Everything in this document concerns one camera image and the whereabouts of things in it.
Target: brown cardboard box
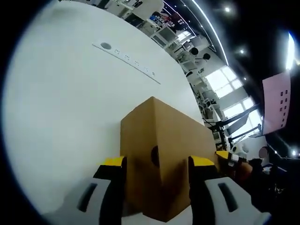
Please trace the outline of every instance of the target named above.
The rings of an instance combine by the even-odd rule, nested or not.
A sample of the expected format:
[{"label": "brown cardboard box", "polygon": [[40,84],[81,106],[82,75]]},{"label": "brown cardboard box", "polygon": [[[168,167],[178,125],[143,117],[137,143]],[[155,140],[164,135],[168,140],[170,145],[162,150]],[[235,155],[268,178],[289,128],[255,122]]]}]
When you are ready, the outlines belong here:
[{"label": "brown cardboard box", "polygon": [[127,201],[163,222],[190,205],[188,157],[216,159],[212,132],[154,97],[122,120],[120,145]]}]

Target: ceiling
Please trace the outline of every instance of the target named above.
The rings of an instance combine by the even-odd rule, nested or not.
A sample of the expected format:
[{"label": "ceiling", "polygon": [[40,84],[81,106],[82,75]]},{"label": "ceiling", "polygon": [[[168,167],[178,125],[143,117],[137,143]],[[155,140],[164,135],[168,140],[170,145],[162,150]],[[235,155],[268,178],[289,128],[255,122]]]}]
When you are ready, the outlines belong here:
[{"label": "ceiling", "polygon": [[[263,113],[262,80],[285,70],[288,32],[293,36],[296,48],[297,40],[300,40],[300,26],[296,20],[299,15],[293,10],[297,8],[297,1],[195,0],[211,22],[222,47],[205,16],[192,0],[166,2],[187,22],[190,21],[188,23],[195,33],[202,33],[205,29],[216,54],[226,62],[225,53],[229,66],[241,78],[247,78],[244,87],[255,102],[260,104],[260,111]],[[231,11],[227,13],[225,7],[229,7]],[[300,96],[299,77],[300,69],[294,65],[291,71],[292,99],[286,127],[266,136],[268,143],[281,156],[288,156],[290,148],[300,149],[297,132],[300,119],[296,108],[297,97]]]}]

